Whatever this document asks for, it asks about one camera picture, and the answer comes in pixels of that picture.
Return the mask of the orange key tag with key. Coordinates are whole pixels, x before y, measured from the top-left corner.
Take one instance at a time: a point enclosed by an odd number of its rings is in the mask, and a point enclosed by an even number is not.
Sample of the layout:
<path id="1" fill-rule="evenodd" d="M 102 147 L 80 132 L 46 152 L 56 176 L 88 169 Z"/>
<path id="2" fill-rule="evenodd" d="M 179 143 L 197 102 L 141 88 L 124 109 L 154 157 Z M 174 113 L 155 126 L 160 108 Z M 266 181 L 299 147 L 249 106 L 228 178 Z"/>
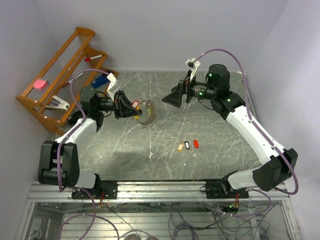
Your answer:
<path id="1" fill-rule="evenodd" d="M 135 110 L 136 110 L 136 115 L 134 116 L 134 119 L 135 119 L 135 120 L 138 120 L 139 117 L 141 116 L 142 112 L 141 112 L 141 109 L 140 109 L 139 106 L 137 106 L 137 107 L 135 108 Z"/>

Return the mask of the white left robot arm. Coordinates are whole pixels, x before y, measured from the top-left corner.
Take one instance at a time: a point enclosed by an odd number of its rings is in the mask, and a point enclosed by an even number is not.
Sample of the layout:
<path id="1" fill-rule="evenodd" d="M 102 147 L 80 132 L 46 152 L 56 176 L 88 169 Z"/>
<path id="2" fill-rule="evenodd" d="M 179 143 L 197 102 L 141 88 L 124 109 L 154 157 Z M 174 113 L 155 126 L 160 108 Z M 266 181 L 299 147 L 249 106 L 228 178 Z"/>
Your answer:
<path id="1" fill-rule="evenodd" d="M 105 112 L 113 112 L 119 119 L 140 116 L 142 111 L 139 101 L 131 102 L 122 90 L 109 101 L 100 98 L 91 86 L 80 90 L 80 104 L 80 116 L 75 125 L 61 137 L 41 145 L 38 182 L 58 186 L 61 191 L 64 188 L 83 188 L 89 198 L 96 199 L 102 193 L 102 181 L 98 174 L 80 169 L 78 151 L 101 128 Z"/>

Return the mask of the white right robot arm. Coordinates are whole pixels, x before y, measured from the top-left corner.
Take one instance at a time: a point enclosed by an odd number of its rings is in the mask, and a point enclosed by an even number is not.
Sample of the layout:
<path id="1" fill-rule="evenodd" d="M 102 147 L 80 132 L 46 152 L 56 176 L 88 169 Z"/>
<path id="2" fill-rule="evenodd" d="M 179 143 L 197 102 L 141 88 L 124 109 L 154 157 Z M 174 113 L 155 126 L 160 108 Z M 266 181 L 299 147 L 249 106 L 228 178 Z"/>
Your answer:
<path id="1" fill-rule="evenodd" d="M 260 166 L 243 171 L 234 171 L 224 177 L 220 186 L 221 194 L 233 197 L 238 189 L 259 188 L 268 192 L 293 176 L 298 153 L 279 144 L 247 110 L 245 101 L 230 90 L 230 72 L 222 64 L 208 68 L 205 82 L 196 80 L 196 68 L 187 72 L 162 102 L 173 107 L 182 106 L 183 95 L 186 103 L 192 98 L 209 100 L 212 110 L 232 125 L 247 141 L 258 157 Z"/>

